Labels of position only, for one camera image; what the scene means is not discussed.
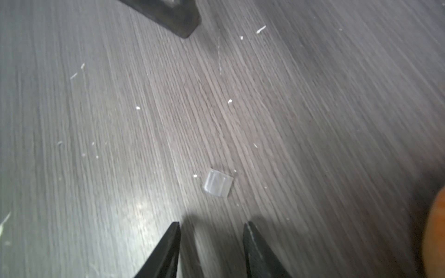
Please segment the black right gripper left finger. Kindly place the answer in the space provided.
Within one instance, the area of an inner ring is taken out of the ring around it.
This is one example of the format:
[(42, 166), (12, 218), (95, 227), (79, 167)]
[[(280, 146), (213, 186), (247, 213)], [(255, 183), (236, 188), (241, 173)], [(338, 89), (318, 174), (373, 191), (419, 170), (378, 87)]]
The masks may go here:
[(134, 278), (176, 278), (181, 229), (173, 222)]

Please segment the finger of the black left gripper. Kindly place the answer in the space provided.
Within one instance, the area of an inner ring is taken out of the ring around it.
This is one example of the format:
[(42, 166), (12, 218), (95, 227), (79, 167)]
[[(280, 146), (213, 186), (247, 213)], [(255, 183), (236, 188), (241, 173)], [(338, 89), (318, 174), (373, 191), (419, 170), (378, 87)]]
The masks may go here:
[(121, 0), (121, 3), (180, 38), (188, 38), (201, 23), (198, 7), (193, 0)]

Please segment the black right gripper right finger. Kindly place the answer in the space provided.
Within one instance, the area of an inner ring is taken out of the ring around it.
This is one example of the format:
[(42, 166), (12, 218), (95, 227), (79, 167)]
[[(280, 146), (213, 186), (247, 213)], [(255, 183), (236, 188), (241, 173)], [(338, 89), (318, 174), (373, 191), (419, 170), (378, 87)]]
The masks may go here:
[(243, 228), (243, 249), (248, 278), (291, 278), (251, 221)]

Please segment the clear usb cap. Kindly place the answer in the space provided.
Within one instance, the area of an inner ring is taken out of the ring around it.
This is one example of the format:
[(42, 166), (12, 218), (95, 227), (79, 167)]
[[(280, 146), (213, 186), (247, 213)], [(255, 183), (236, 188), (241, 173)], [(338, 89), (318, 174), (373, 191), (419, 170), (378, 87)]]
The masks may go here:
[(210, 169), (203, 189), (206, 193), (218, 197), (227, 198), (234, 178), (220, 171)]

